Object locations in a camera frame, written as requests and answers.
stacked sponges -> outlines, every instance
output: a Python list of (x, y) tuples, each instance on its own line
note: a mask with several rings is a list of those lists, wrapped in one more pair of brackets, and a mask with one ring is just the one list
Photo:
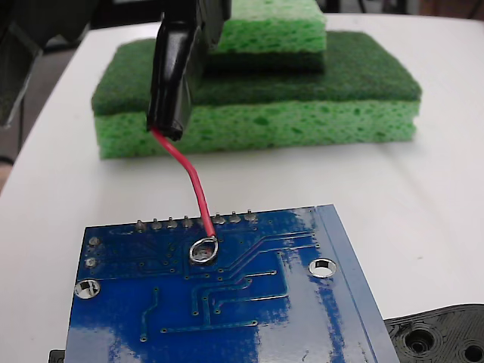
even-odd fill
[[(233, 4), (179, 150), (411, 139), (420, 87), (371, 37), (326, 35), (314, 0)], [(153, 54), (154, 39), (121, 46), (95, 92), (102, 158), (164, 154), (146, 132)]]

wire insulation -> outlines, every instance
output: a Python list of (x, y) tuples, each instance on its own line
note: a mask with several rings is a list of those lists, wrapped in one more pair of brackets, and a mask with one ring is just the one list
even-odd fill
[(205, 227), (206, 235), (208, 237), (215, 236), (215, 229), (213, 227), (212, 219), (210, 218), (209, 207), (206, 205), (205, 194), (203, 193), (202, 184), (198, 178), (197, 170), (191, 165), (182, 153), (180, 153), (176, 147), (174, 147), (162, 134), (156, 129), (151, 130), (154, 137), (158, 142), (174, 157), (183, 167), (187, 170), (190, 176), (191, 184), (194, 186), (195, 195), (198, 200), (198, 207), (200, 208), (200, 214), (202, 216), (203, 226)]

green scouring pad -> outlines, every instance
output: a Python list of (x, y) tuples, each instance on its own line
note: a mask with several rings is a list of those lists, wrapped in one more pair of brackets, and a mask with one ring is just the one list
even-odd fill
[[(153, 51), (154, 40), (120, 47), (95, 92), (101, 158), (165, 153), (146, 132)], [(328, 32), (326, 55), (324, 75), (206, 77), (177, 147), (201, 153), (411, 140), (421, 90), (406, 69), (363, 33)]]
[(321, 72), (325, 24), (314, 0), (236, 0), (208, 71)]

blue circuit board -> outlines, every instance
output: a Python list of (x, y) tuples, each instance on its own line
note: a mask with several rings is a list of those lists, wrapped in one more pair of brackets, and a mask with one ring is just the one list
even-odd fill
[(87, 228), (65, 362), (398, 362), (333, 206), (216, 218)]

white table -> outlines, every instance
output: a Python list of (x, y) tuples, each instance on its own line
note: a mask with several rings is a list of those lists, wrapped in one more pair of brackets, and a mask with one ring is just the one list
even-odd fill
[[(334, 203), (384, 318), (484, 303), (484, 24), (328, 18), (372, 35), (422, 85), (414, 142), (191, 156), (212, 213)], [(156, 32), (90, 32), (22, 150), (0, 197), (2, 361), (64, 348), (85, 226), (198, 214), (171, 158), (98, 159), (92, 93), (118, 45)]]

